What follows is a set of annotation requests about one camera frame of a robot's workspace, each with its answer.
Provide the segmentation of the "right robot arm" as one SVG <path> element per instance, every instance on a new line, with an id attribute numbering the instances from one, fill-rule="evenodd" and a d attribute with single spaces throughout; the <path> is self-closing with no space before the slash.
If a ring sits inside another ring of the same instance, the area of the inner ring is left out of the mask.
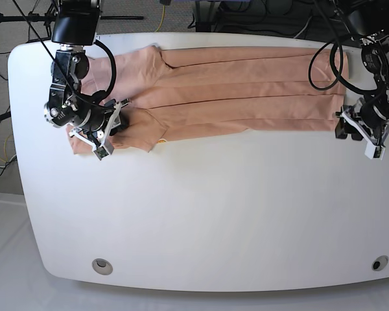
<path id="1" fill-rule="evenodd" d="M 69 136 L 87 143 L 103 158 L 114 150 L 109 138 L 126 129 L 129 120 L 121 113 L 128 101 L 108 99 L 116 82 L 117 68 L 111 50 L 96 39 L 101 2 L 59 1 L 56 7 L 58 13 L 51 40 L 60 47 L 52 57 L 52 82 L 44 116 L 57 128 L 70 124 Z M 111 77 L 107 89 L 85 95 L 81 91 L 82 80 L 88 74 L 90 62 L 84 49 L 92 45 L 107 54 Z"/>

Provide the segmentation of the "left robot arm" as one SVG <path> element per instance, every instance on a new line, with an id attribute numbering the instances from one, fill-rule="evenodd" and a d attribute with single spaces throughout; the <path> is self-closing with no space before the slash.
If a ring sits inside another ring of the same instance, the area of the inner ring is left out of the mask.
<path id="1" fill-rule="evenodd" d="M 319 2 L 314 5 L 333 34 L 327 44 L 331 46 L 329 65 L 334 80 L 324 89 L 342 84 L 359 95 L 354 105 L 343 105 L 335 113 L 335 137 L 365 140 L 366 156 L 379 159 L 389 134 L 389 1 L 333 1 L 335 13 L 348 32 L 342 36 Z M 361 89 L 345 79 L 343 43 L 348 40 L 360 42 L 362 64 L 373 75 L 375 89 Z"/>

